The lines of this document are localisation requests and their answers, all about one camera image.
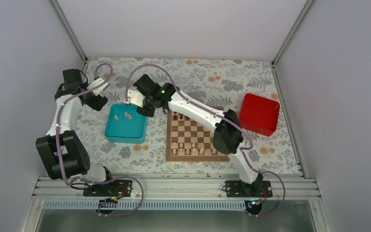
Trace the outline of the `teal plastic tray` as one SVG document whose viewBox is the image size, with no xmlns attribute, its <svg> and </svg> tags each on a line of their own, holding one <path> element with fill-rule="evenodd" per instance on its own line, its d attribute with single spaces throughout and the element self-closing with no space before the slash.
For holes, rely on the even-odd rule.
<svg viewBox="0 0 371 232">
<path fill-rule="evenodd" d="M 142 144 L 146 139 L 147 121 L 147 117 L 137 113 L 136 105 L 113 104 L 104 136 L 112 143 Z"/>
</svg>

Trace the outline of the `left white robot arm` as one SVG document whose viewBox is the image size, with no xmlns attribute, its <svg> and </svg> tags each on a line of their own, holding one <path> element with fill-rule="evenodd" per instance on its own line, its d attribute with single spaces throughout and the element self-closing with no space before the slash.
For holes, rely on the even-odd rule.
<svg viewBox="0 0 371 232">
<path fill-rule="evenodd" d="M 36 148 L 48 176 L 53 179 L 83 178 L 97 182 L 96 190 L 104 196 L 114 192 L 115 182 L 111 172 L 104 166 L 91 164 L 89 154 L 76 133 L 78 115 L 84 105 L 100 111 L 107 103 L 100 96 L 103 87 L 90 89 L 102 83 L 100 79 L 89 83 L 78 69 L 63 71 L 64 82 L 55 94 L 56 114 L 51 128 L 44 137 L 37 138 Z"/>
</svg>

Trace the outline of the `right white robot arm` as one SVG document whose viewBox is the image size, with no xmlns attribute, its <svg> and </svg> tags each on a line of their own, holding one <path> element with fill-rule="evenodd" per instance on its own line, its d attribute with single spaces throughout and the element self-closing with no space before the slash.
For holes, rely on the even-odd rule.
<svg viewBox="0 0 371 232">
<path fill-rule="evenodd" d="M 252 149 L 253 144 L 243 146 L 243 139 L 248 134 L 241 128 L 236 112 L 209 107 L 186 95 L 174 83 L 160 86 L 146 74 L 133 86 L 133 90 L 126 90 L 126 101 L 136 105 L 140 115 L 153 117 L 155 110 L 162 108 L 183 114 L 205 126 L 214 134 L 214 148 L 227 155 L 237 168 L 244 194 L 254 197 L 260 192 L 263 175 L 254 170 L 245 153 Z"/>
</svg>

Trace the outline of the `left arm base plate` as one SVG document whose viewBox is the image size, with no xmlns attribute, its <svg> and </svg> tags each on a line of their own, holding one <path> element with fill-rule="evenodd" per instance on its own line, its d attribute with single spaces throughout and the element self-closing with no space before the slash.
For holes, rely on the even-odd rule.
<svg viewBox="0 0 371 232">
<path fill-rule="evenodd" d="M 109 184 L 91 185 L 84 189 L 85 197 L 130 197 L 132 189 L 131 180 L 116 180 Z"/>
</svg>

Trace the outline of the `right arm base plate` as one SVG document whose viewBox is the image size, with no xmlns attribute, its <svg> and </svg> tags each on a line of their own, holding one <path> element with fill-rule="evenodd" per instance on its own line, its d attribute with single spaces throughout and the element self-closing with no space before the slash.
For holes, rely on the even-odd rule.
<svg viewBox="0 0 371 232">
<path fill-rule="evenodd" d="M 222 191 L 228 198 L 263 198 L 272 197 L 272 187 L 270 181 L 257 181 L 247 184 L 241 180 L 228 180 L 222 187 Z"/>
</svg>

